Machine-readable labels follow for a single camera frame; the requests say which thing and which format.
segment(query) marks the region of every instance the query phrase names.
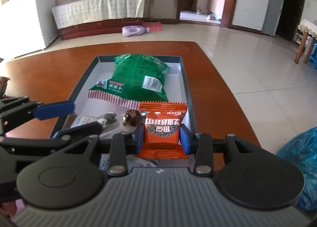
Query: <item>white tablecloth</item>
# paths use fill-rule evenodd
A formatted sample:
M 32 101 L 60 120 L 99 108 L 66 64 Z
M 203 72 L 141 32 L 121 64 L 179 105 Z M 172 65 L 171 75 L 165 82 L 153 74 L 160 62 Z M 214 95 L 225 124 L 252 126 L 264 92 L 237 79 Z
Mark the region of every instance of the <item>white tablecloth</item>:
M 309 22 L 306 19 L 303 19 L 298 25 L 298 29 L 302 32 L 307 32 L 313 37 L 317 37 L 317 25 L 314 25 L 312 22 Z
M 118 18 L 143 17 L 144 0 L 74 0 L 52 8 L 58 29 Z

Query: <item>blue stool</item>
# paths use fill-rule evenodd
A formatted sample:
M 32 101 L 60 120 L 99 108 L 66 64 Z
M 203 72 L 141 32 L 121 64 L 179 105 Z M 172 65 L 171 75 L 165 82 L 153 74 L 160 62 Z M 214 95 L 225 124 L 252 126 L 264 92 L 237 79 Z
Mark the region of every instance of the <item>blue stool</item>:
M 317 43 L 314 44 L 312 53 L 310 54 L 310 57 L 309 57 L 313 62 L 315 62 L 315 69 L 317 69 L 317 58 L 316 58 L 316 55 L 317 55 Z

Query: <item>brown wooden table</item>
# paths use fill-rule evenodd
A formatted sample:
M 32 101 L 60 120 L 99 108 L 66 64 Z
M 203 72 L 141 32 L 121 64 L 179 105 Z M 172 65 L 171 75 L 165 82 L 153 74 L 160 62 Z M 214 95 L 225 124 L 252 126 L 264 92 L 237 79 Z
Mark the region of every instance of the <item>brown wooden table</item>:
M 259 145 L 242 109 L 229 88 L 194 42 L 148 41 L 110 43 L 52 51 L 17 59 L 3 65 L 8 76 L 6 94 L 28 95 L 44 103 L 67 100 L 73 88 L 96 55 L 141 53 L 182 56 L 194 107 L 198 132 L 224 138 L 235 133 Z M 48 138 L 56 119 L 34 119 L 10 131 L 8 137 Z M 222 154 L 214 154 L 215 169 L 223 167 Z

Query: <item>slipper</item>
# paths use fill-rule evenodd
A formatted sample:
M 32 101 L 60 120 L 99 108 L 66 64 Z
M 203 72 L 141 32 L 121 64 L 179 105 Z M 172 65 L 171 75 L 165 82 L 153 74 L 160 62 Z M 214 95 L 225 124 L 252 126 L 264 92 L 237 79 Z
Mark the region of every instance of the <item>slipper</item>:
M 214 14 L 210 14 L 208 17 L 207 17 L 207 20 L 215 20 L 216 17 L 214 16 Z

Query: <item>refrigerator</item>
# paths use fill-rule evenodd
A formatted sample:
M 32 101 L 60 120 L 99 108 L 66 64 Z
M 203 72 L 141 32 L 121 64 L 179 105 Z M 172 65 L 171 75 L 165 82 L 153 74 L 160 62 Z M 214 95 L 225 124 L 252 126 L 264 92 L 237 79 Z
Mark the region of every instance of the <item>refrigerator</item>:
M 269 0 L 262 33 L 274 36 L 280 21 L 284 0 Z

